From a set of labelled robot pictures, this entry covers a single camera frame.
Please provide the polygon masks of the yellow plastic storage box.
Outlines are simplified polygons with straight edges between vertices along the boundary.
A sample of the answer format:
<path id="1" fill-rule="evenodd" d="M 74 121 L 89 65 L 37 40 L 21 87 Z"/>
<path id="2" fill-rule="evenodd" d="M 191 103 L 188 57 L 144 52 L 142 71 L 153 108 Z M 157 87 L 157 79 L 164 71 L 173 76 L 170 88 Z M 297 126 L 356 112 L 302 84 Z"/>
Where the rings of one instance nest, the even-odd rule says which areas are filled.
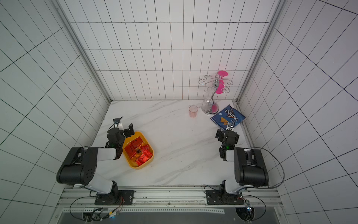
<path id="1" fill-rule="evenodd" d="M 142 155 L 142 151 L 141 151 L 141 147 L 139 147 L 137 149 L 137 153 L 130 159 L 125 151 L 125 147 L 127 146 L 127 144 L 131 143 L 132 140 L 138 138 L 138 137 L 141 137 L 141 139 L 143 140 L 143 143 L 141 146 L 144 146 L 144 145 L 149 145 L 150 146 L 150 151 L 152 152 L 153 156 L 151 159 L 149 159 L 147 162 L 145 162 L 143 165 L 141 166 L 138 166 L 136 164 L 136 160 Z M 146 138 L 144 137 L 144 135 L 141 133 L 141 132 L 135 132 L 135 134 L 129 138 L 126 138 L 125 142 L 124 142 L 124 146 L 123 146 L 123 155 L 125 156 L 126 160 L 127 160 L 127 163 L 129 164 L 129 166 L 132 168 L 132 169 L 141 169 L 143 167 L 145 167 L 146 165 L 148 165 L 150 162 L 152 162 L 152 160 L 154 159 L 154 150 L 152 149 L 151 145 L 148 143 L 148 141 L 146 140 Z"/>

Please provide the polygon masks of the red tea bag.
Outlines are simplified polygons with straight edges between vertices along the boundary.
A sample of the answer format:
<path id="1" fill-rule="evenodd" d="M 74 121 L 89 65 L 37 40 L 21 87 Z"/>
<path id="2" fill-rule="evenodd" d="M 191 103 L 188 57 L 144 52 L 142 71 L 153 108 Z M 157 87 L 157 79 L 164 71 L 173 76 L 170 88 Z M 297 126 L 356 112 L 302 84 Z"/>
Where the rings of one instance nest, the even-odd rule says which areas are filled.
<path id="1" fill-rule="evenodd" d="M 141 146 L 140 149 L 141 149 L 142 153 L 152 155 L 152 152 L 150 151 L 150 146 L 149 145 Z"/>
<path id="2" fill-rule="evenodd" d="M 129 143 L 125 147 L 125 151 L 126 151 L 128 157 L 131 159 L 137 153 L 137 148 L 135 146 L 133 146 L 131 143 Z"/>
<path id="3" fill-rule="evenodd" d="M 134 149 L 138 149 L 139 147 L 141 147 L 142 143 L 143 143 L 143 140 L 141 139 L 141 137 L 138 137 L 131 141 L 131 146 Z"/>
<path id="4" fill-rule="evenodd" d="M 143 163 L 145 163 L 145 162 L 147 162 L 149 159 L 151 159 L 152 156 L 153 156 L 153 154 L 152 154 L 152 155 L 149 155 L 149 154 L 144 154 L 144 153 L 142 153 L 142 155 L 141 155 L 138 159 L 142 160 Z"/>
<path id="5" fill-rule="evenodd" d="M 141 166 L 141 165 L 144 164 L 143 161 L 140 160 L 140 159 L 137 159 L 135 162 L 136 162 L 136 164 L 137 164 L 138 166 Z"/>

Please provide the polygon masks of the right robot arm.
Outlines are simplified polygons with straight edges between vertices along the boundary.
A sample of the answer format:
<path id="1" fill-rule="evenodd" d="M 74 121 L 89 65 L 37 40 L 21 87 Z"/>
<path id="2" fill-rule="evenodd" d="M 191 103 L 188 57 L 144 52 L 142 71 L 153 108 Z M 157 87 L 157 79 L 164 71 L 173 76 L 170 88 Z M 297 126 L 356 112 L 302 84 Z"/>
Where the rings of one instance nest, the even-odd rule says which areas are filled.
<path id="1" fill-rule="evenodd" d="M 218 189 L 205 190 L 209 205 L 244 205 L 247 200 L 242 191 L 249 187 L 268 187 L 269 175 L 258 148 L 238 147 L 239 134 L 232 130 L 218 129 L 215 135 L 222 145 L 220 158 L 234 164 L 234 178 L 224 180 Z"/>

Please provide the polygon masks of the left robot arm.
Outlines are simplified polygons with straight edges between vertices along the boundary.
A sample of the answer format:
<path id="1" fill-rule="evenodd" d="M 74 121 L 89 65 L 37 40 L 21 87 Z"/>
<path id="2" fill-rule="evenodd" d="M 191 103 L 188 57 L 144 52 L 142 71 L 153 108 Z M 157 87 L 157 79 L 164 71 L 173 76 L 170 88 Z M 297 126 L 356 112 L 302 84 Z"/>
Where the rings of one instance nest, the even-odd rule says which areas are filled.
<path id="1" fill-rule="evenodd" d="M 135 134 L 133 124 L 123 129 L 118 121 L 107 132 L 105 147 L 73 147 L 62 162 L 56 181 L 60 184 L 80 184 L 96 192 L 95 205 L 131 205 L 133 190 L 120 190 L 115 181 L 97 172 L 99 161 L 118 160 L 123 153 L 124 142 Z"/>

